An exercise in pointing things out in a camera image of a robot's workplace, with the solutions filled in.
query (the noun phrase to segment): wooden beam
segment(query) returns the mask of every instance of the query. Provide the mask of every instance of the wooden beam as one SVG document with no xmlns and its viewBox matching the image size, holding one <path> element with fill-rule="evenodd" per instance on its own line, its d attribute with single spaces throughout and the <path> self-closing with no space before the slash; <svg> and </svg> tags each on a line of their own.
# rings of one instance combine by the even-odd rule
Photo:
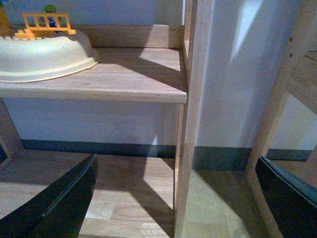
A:
<svg viewBox="0 0 317 238">
<path fill-rule="evenodd" d="M 207 67 L 207 46 L 212 19 L 212 2 L 213 0 L 192 1 L 188 58 L 185 60 L 189 93 L 188 103 L 184 107 L 186 119 L 183 124 L 185 133 L 181 140 L 178 171 L 175 238 L 183 237 L 189 178 L 198 129 L 199 105 L 202 98 L 205 68 Z"/>
<path fill-rule="evenodd" d="M 0 144 L 8 156 L 0 165 L 0 169 L 2 169 L 11 159 L 19 157 L 24 151 L 20 136 L 2 98 L 0 98 Z"/>
</svg>

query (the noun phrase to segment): plastic toy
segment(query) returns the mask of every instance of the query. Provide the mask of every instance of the plastic toy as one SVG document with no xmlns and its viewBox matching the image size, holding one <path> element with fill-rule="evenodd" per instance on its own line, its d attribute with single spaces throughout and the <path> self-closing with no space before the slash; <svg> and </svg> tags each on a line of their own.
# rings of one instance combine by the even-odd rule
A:
<svg viewBox="0 0 317 238">
<path fill-rule="evenodd" d="M 5 11 L 0 15 L 1 20 L 4 19 L 1 23 L 8 24 L 3 13 Z M 26 29 L 19 30 L 13 37 L 7 32 L 0 35 L 0 82 L 48 80 L 98 64 L 98 52 L 92 49 L 84 33 L 71 29 L 67 13 L 24 13 L 23 17 Z M 34 19 L 35 26 L 30 26 L 30 17 Z M 45 25 L 40 25 L 41 17 Z M 65 27 L 61 26 L 60 17 L 65 18 Z"/>
<path fill-rule="evenodd" d="M 31 27 L 29 24 L 28 17 L 33 17 L 35 21 L 35 27 Z M 40 26 L 38 18 L 43 18 L 45 21 L 45 27 Z M 66 27 L 61 27 L 59 18 L 64 17 L 66 19 Z M 24 22 L 26 29 L 24 31 L 20 30 L 18 33 L 15 33 L 15 36 L 19 39 L 36 39 L 37 37 L 43 37 L 45 35 L 52 34 L 56 30 L 58 31 L 67 31 L 69 35 L 76 34 L 76 30 L 71 29 L 70 20 L 67 13 L 24 13 L 23 14 Z M 49 19 L 55 18 L 54 26 L 52 27 L 52 20 Z"/>
<path fill-rule="evenodd" d="M 54 5 L 49 4 L 49 5 L 46 5 L 44 7 L 44 11 L 46 13 L 56 13 L 57 9 Z M 50 27 L 57 27 L 54 17 L 48 17 L 48 20 L 50 23 Z"/>
</svg>

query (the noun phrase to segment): wooden shelving unit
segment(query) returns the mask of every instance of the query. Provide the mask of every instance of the wooden shelving unit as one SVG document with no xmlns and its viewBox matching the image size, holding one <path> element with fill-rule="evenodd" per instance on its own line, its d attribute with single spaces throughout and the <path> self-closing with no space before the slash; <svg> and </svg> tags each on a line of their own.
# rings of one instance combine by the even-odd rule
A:
<svg viewBox="0 0 317 238">
<path fill-rule="evenodd" d="M 174 175 L 175 235 L 183 223 L 207 62 L 212 0 L 187 0 L 184 26 L 74 25 L 101 55 L 91 69 L 32 83 L 0 83 L 0 144 L 8 159 L 27 152 L 1 98 L 173 103 L 178 105 Z"/>
<path fill-rule="evenodd" d="M 181 49 L 96 48 L 101 62 L 69 76 L 33 83 L 0 83 L 0 97 L 185 104 Z"/>
</svg>

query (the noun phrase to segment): wooden floor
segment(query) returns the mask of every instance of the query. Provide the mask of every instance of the wooden floor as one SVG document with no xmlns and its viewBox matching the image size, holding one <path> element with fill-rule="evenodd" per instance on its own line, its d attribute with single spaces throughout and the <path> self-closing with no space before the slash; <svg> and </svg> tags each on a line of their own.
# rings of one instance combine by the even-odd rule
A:
<svg viewBox="0 0 317 238">
<path fill-rule="evenodd" d="M 26 158 L 10 161 L 0 172 L 0 218 L 84 158 L 30 151 Z M 172 237 L 174 160 L 98 155 L 98 162 L 94 196 L 79 237 Z"/>
<path fill-rule="evenodd" d="M 86 155 L 28 151 L 0 172 L 0 218 Z M 173 159 L 98 155 L 80 238 L 173 237 Z M 242 172 L 192 170 L 184 238 L 267 238 Z"/>
<path fill-rule="evenodd" d="M 184 238 L 268 238 L 243 172 L 192 170 Z"/>
</svg>

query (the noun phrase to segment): dark baseboard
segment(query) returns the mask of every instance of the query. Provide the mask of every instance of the dark baseboard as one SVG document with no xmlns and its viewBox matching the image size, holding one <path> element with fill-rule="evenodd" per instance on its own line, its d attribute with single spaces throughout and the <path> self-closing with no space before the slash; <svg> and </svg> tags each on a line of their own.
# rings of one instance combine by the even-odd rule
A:
<svg viewBox="0 0 317 238">
<path fill-rule="evenodd" d="M 281 150 L 269 149 L 266 158 L 270 160 L 304 161 L 306 162 L 312 150 Z"/>
<path fill-rule="evenodd" d="M 22 140 L 25 149 L 174 159 L 174 145 Z"/>
<path fill-rule="evenodd" d="M 193 169 L 244 171 L 251 148 L 196 146 Z M 307 161 L 311 150 L 270 149 L 270 160 Z"/>
<path fill-rule="evenodd" d="M 195 146 L 193 169 L 244 171 L 251 149 Z"/>
<path fill-rule="evenodd" d="M 0 145 L 0 163 L 2 163 L 8 156 L 6 155 L 3 147 Z"/>
</svg>

